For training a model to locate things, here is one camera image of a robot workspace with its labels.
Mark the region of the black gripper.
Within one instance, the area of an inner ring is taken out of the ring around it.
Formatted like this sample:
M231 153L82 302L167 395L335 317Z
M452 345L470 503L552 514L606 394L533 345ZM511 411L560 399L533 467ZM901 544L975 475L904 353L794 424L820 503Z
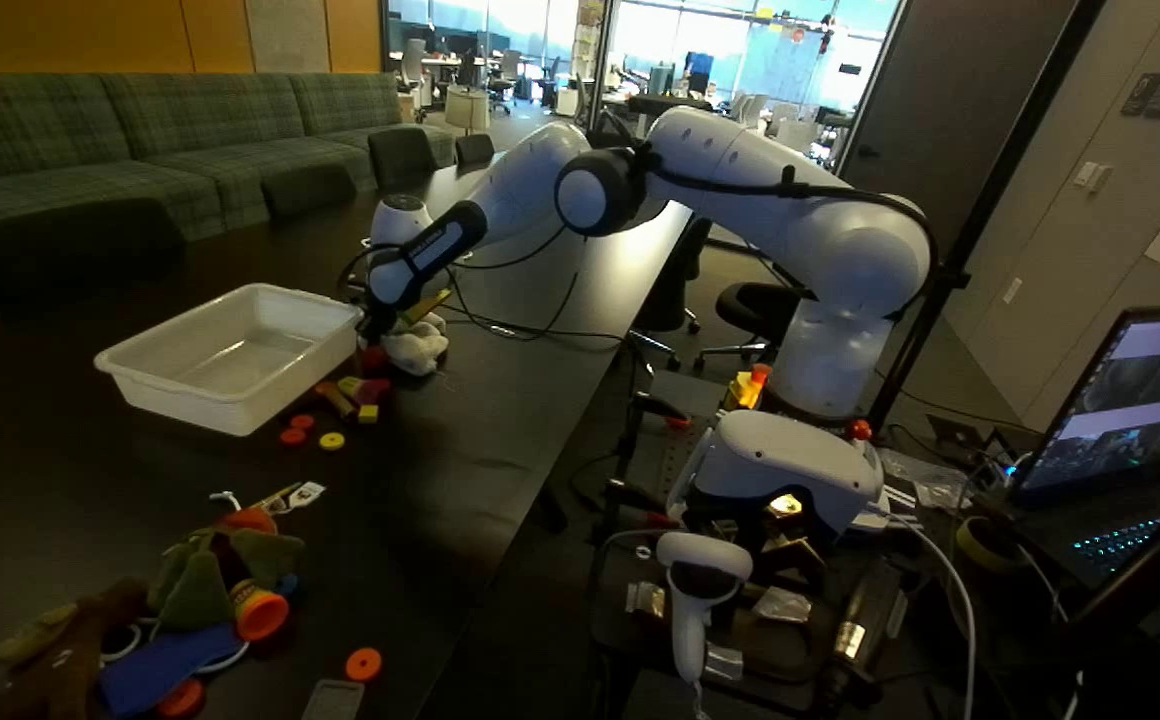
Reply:
M376 348L390 332L396 332L405 326L405 311L392 309L392 304L376 304L376 302L364 302L362 304L362 320L356 320L356 335Z

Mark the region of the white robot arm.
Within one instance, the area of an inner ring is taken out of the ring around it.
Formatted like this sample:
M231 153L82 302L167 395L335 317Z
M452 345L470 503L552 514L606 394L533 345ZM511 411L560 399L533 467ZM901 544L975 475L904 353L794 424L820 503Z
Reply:
M662 114L629 150L593 150L560 120L537 129L430 230L373 248L362 332L384 342L421 290L484 241L544 216L578 235L612 235L638 224L646 200L686 205L730 230L806 290L775 345L775 399L823 419L865 409L898 317L927 285L927 216L694 103Z

